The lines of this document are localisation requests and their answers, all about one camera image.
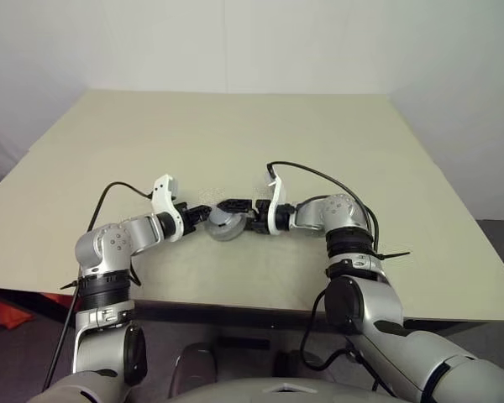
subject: white wall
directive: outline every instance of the white wall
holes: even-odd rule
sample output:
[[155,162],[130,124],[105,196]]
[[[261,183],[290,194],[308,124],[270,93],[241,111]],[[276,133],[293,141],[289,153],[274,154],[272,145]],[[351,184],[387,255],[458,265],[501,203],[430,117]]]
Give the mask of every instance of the white wall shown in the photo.
[[0,177],[88,87],[388,93],[504,219],[504,0],[0,0]]

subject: black cable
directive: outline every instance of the black cable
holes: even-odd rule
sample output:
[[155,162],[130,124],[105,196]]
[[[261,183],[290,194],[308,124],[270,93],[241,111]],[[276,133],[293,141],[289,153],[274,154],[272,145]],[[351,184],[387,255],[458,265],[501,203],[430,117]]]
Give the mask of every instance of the black cable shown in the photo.
[[104,202],[104,198],[107,196],[108,191],[116,185],[128,187],[131,191],[134,191],[135,193],[141,195],[142,197],[145,197],[146,199],[150,199],[152,196],[152,193],[150,193],[149,195],[145,194],[142,191],[139,191],[135,187],[131,186],[129,183],[112,182],[112,183],[108,184],[108,186],[104,188],[104,191],[102,191],[101,196],[99,197],[99,201],[97,202],[97,205],[95,206],[95,211],[93,212],[92,219],[90,220],[90,223],[87,226],[87,230],[86,230],[87,233],[89,233],[90,231],[93,230],[93,226],[95,225],[95,221],[97,220],[97,217],[99,215],[99,211],[101,210],[102,202]]
[[377,384],[381,385],[381,388],[383,388],[386,391],[386,393],[388,393],[392,397],[396,397],[396,395],[394,395],[394,392],[392,392],[392,390],[388,387],[386,382],[379,376],[379,374],[376,373],[376,371],[364,359],[364,357],[362,357],[362,355],[357,353],[355,355],[355,358],[356,358],[356,362],[359,364],[362,364],[362,366],[366,369],[366,371],[368,371],[368,374],[371,375],[371,377],[375,380],[375,382],[377,382]]
[[306,326],[306,331],[304,332],[304,335],[302,336],[301,340],[301,347],[299,348],[299,354],[301,356],[301,361],[302,363],[309,369],[312,369],[314,371],[323,371],[327,369],[330,364],[334,362],[334,360],[339,357],[340,355],[346,355],[349,353],[349,350],[347,348],[341,348],[339,350],[336,350],[334,353],[330,355],[330,357],[327,358],[327,360],[320,365],[314,365],[308,363],[306,360],[306,356],[304,354],[304,348],[306,347],[306,341],[308,340],[308,336],[310,335],[310,332],[312,331],[313,327],[313,322],[316,318],[316,311],[318,310],[318,305],[321,299],[325,296],[325,290],[321,291],[319,295],[316,297],[315,302],[313,302],[313,308],[312,308],[312,314],[310,315],[310,319],[308,321],[308,324]]
[[66,339],[67,330],[69,328],[69,322],[71,321],[71,316],[73,311],[75,310],[76,300],[78,299],[78,287],[75,287],[75,292],[73,293],[73,299],[71,300],[71,305],[69,306],[69,311],[67,311],[66,321],[64,322],[64,326],[61,329],[60,339],[58,340],[58,344],[54,349],[54,354],[52,355],[52,361],[50,362],[49,370],[47,371],[47,375],[45,376],[45,382],[43,383],[43,389],[41,392],[45,392],[49,389],[50,382],[52,381],[52,376],[54,375],[54,371],[56,369],[56,364],[58,364],[58,358],[60,357],[61,348],[63,347],[64,340]]
[[373,222],[373,249],[376,252],[379,252],[379,222],[377,221],[375,214],[368,206],[366,206],[366,211],[370,214],[371,221]]
[[138,287],[142,286],[142,281],[140,281],[140,278],[136,274],[136,271],[134,271],[133,262],[131,262],[131,265],[129,267],[129,272],[130,272],[129,279],[131,281],[133,281],[133,283],[135,285],[137,285]]
[[[108,191],[112,187],[117,186],[117,185],[128,187],[131,191],[138,193],[139,195],[141,195],[142,197],[145,197],[146,199],[150,199],[152,196],[151,193],[145,194],[142,191],[139,191],[135,187],[133,187],[130,184],[125,183],[125,182],[112,182],[112,183],[108,184],[107,187],[104,188],[104,191],[102,191],[102,193],[99,197],[99,201],[97,202],[95,210],[93,211],[93,214],[92,214],[92,219],[90,220],[90,223],[87,226],[87,230],[86,230],[87,233],[89,233],[90,231],[93,230],[93,226],[95,225],[95,221],[97,220],[97,216],[99,215],[99,212],[101,211],[102,203],[104,202],[104,199],[105,199]],[[134,272],[134,269],[132,269],[131,274],[134,276],[134,278],[138,282],[140,282],[138,276],[136,275],[136,272]],[[45,376],[45,382],[43,383],[43,389],[41,390],[41,392],[44,392],[47,389],[49,389],[50,382],[52,381],[52,377],[54,376],[56,365],[58,364],[58,358],[60,357],[61,349],[64,345],[64,341],[66,340],[67,330],[69,329],[69,323],[71,322],[71,317],[72,317],[73,311],[75,310],[76,301],[78,300],[78,284],[77,284],[77,282],[73,281],[69,285],[75,286],[75,291],[73,292],[73,298],[71,300],[71,304],[69,305],[69,311],[67,311],[66,321],[64,322],[64,326],[61,329],[60,338],[58,339],[58,343],[56,344],[54,353],[52,355],[52,361],[50,362],[50,367],[47,371],[47,375]]]
[[295,206],[295,211],[298,212],[301,208],[306,206],[309,202],[314,202],[316,200],[320,199],[326,199],[329,195],[321,195],[321,196],[314,196],[314,197],[309,197],[305,201],[301,201],[299,204]]
[[[301,170],[307,170],[308,172],[311,172],[311,173],[313,173],[313,174],[315,174],[317,176],[321,176],[322,178],[326,179],[327,181],[331,181],[335,185],[337,185],[337,186],[341,187],[342,189],[344,189],[347,193],[349,193],[349,195],[351,197],[354,198],[354,200],[356,201],[356,204],[359,205],[360,209],[363,212],[367,211],[365,204],[359,199],[359,197],[356,196],[355,193],[353,191],[351,191],[346,185],[344,185],[340,181],[335,180],[332,176],[328,176],[328,175],[324,174],[323,172],[320,172],[318,170],[314,170],[313,168],[310,168],[310,167],[305,166],[305,165],[297,164],[295,162],[290,162],[290,161],[272,161],[269,164],[267,164],[267,171],[269,172],[270,177],[273,178],[273,179],[276,177],[276,173],[272,169],[273,165],[289,165],[289,166],[293,166],[295,168],[299,168]],[[366,220],[366,225],[368,226],[368,228],[371,228],[370,218],[368,217],[368,215],[364,214],[364,218]]]

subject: orange object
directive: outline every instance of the orange object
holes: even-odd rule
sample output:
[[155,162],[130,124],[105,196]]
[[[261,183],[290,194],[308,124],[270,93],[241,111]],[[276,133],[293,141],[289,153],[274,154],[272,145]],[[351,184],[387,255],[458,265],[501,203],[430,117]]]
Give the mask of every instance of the orange object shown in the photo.
[[33,317],[29,313],[0,302],[0,325],[4,325],[7,329],[13,329]]
[[[44,294],[47,298],[58,302],[63,306],[69,307],[71,304],[71,296],[62,296],[59,294]],[[5,326],[7,329],[16,328],[27,321],[34,318],[34,315],[21,311],[17,308],[13,308],[3,302],[0,302],[0,325]]]

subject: robotic arm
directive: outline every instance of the robotic arm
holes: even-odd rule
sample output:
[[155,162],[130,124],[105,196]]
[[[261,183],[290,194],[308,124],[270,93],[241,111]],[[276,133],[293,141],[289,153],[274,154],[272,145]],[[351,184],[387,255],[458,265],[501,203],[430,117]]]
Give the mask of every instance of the robotic arm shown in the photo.
[[175,242],[207,219],[211,208],[173,204],[177,182],[169,175],[154,185],[153,212],[107,224],[80,237],[75,247],[80,265],[80,310],[71,375],[31,402],[123,402],[147,374],[144,333],[134,323],[130,282],[139,285],[132,257]]
[[[176,182],[165,175],[155,182],[152,213],[84,234],[76,245],[81,308],[76,314],[72,374],[31,402],[125,400],[130,388],[147,373],[144,334],[134,324],[134,302],[129,299],[130,281],[138,282],[131,276],[131,257],[163,240],[175,242],[205,220],[209,234],[221,241],[244,230],[271,235],[299,230],[324,234],[329,258],[329,282],[324,291],[328,322],[345,336],[357,361],[379,375],[396,397],[418,403],[504,401],[502,369],[436,334],[403,328],[401,302],[381,266],[383,259],[401,254],[377,253],[367,207],[358,198],[350,193],[316,196],[293,206],[286,203],[281,178],[274,170],[270,170],[270,178],[273,198],[256,201],[255,209],[251,200],[243,199],[222,201],[213,209],[187,209],[186,203],[172,204]],[[281,390],[324,391],[311,394],[313,401],[333,401],[335,397],[388,400],[326,382],[293,381],[302,385]],[[248,395],[251,400],[255,396],[260,401],[278,401],[267,393],[277,392],[271,383],[258,379],[220,384],[176,399],[234,401],[232,395]]]
[[[403,327],[402,304],[381,261],[404,254],[377,253],[368,209],[362,202],[338,194],[313,197],[294,207],[283,204],[286,193],[281,178],[272,179],[273,199],[256,202],[258,212],[248,217],[245,229],[271,235],[303,229],[324,233],[329,257],[324,295],[327,320],[347,338],[357,361],[369,365],[404,400],[504,401],[504,370],[437,334]],[[223,201],[213,211],[225,211],[230,222],[234,215],[244,214],[244,209],[234,208],[238,202]],[[226,240],[222,228],[211,235]]]

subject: beige tabletop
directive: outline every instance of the beige tabletop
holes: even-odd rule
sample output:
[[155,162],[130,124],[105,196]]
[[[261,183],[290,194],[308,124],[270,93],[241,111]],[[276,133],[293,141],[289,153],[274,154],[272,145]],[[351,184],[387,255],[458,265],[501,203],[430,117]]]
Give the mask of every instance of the beige tabletop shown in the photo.
[[[380,251],[407,318],[504,320],[504,264],[396,109],[383,96],[89,91],[0,183],[0,288],[58,292],[73,280],[76,240],[110,181],[149,190],[165,173],[177,201],[269,196],[265,163],[291,160],[343,181],[376,213]],[[289,202],[334,193],[277,169]],[[112,189],[99,224],[150,211]],[[202,226],[135,258],[136,298],[310,309],[325,286],[325,242]]]

